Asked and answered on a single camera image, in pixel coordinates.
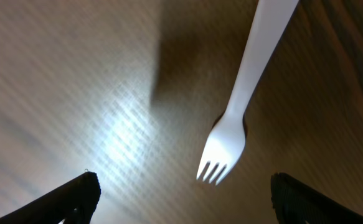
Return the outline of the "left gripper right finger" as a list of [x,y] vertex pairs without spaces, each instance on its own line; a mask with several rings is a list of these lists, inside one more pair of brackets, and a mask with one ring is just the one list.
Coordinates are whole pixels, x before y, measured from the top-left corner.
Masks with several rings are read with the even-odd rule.
[[363,216],[286,173],[271,176],[271,202],[282,224],[363,223]]

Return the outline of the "white fork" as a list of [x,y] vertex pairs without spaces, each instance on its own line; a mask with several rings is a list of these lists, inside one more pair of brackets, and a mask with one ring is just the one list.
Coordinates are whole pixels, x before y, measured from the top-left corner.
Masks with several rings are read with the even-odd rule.
[[233,169],[246,144],[244,114],[298,0],[259,0],[242,61],[224,114],[206,140],[197,178],[217,185]]

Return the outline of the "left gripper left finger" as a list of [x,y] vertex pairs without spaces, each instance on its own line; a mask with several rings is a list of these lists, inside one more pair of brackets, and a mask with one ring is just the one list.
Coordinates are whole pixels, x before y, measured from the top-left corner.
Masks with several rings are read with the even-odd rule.
[[101,188],[94,172],[85,172],[0,218],[0,224],[90,223]]

